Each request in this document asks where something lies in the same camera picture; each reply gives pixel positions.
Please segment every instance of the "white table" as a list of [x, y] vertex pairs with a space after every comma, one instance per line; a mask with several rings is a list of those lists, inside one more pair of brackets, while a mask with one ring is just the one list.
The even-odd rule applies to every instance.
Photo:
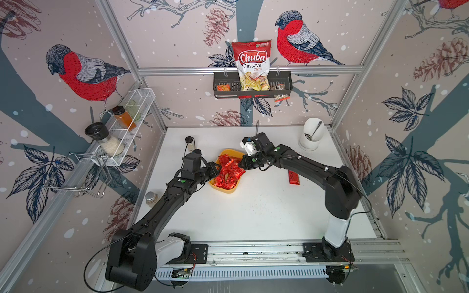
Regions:
[[[343, 165], [328, 132], [319, 148], [309, 152], [298, 145], [302, 127], [261, 126], [259, 132], [265, 132], [274, 145], [284, 144], [322, 164]], [[146, 191], [158, 195], [164, 193], [165, 183], [181, 166], [185, 137], [193, 136], [196, 147], [210, 162], [216, 161], [224, 149], [244, 152], [239, 142], [254, 134], [253, 127], [169, 128]], [[158, 241], [173, 232], [189, 235], [192, 241], [321, 239], [329, 218], [324, 206], [325, 192], [302, 176], [300, 184], [289, 184], [288, 171], [274, 166], [266, 172], [258, 169], [247, 171], [231, 194], [221, 193], [207, 183], [173, 215]], [[143, 202], [137, 221], [149, 210], [150, 207]], [[361, 203], [356, 211], [364, 211]], [[352, 218], [348, 237], [376, 237], [365, 214]]]

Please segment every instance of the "orange liquid jar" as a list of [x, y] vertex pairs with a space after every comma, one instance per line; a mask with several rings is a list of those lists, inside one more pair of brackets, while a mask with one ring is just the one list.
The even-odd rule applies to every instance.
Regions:
[[137, 125], [132, 121], [132, 117], [130, 114], [125, 110], [123, 106], [117, 106], [113, 108], [113, 114], [116, 119], [119, 121], [119, 124], [125, 128], [132, 131]]

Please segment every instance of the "bird illustration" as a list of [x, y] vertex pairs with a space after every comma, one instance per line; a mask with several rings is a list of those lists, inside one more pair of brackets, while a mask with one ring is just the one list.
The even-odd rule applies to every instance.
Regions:
[[116, 84], [119, 79], [130, 73], [130, 70], [111, 65], [101, 59], [75, 53], [64, 45], [50, 48], [45, 60], [52, 75], [58, 73], [81, 98], [103, 101], [105, 109], [106, 99], [114, 91], [117, 92]]
[[277, 48], [280, 54], [291, 63], [307, 65], [312, 60], [329, 60], [337, 65], [343, 63], [334, 59], [319, 37], [308, 29], [298, 11], [286, 11], [275, 22], [279, 27]]
[[434, 1], [434, 2], [438, 3], [437, 11], [433, 14], [433, 16], [431, 18], [435, 18], [435, 15], [442, 8], [444, 8], [444, 9], [450, 9], [451, 10], [451, 18], [450, 19], [459, 17], [459, 15], [454, 15], [453, 14], [453, 9], [458, 8], [462, 4], [465, 4], [465, 3], [469, 2], [469, 0], [423, 0], [422, 2], [416, 3], [415, 6], [419, 6], [419, 5], [422, 5], [422, 4], [430, 2], [430, 1]]

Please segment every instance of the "white cup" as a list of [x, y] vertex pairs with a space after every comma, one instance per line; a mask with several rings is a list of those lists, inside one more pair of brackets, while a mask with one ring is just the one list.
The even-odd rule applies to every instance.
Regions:
[[[320, 121], [321, 119], [319, 118], [309, 118], [304, 123], [303, 133], [301, 133], [299, 141], [300, 147], [303, 150], [311, 151], [318, 148], [319, 141], [324, 136], [324, 132], [326, 131], [324, 123], [321, 123], [319, 128], [316, 130], [316, 127], [318, 127]], [[312, 135], [314, 133], [314, 135], [312, 136], [312, 141], [306, 138], [306, 136], [304, 135], [305, 133], [308, 135]]]

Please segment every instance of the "orange bowl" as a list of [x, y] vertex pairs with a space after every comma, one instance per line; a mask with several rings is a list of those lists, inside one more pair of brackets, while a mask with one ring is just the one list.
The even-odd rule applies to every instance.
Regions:
[[[222, 151], [220, 153], [220, 156], [221, 155], [229, 155], [230, 157], [235, 157], [235, 158], [239, 158], [239, 159], [242, 159], [242, 157], [244, 156], [244, 154], [242, 152], [237, 151], [237, 150], [230, 150], [230, 149]], [[210, 180], [208, 183], [210, 184], [210, 186], [212, 186], [214, 189], [216, 189], [218, 191], [221, 191], [221, 192], [224, 192], [224, 193], [233, 193], [233, 192], [235, 192], [236, 187], [238, 187], [239, 181], [241, 181], [241, 178], [236, 182], [236, 185], [232, 189], [223, 189], [223, 188], [220, 188], [218, 186], [215, 186], [215, 178]]]

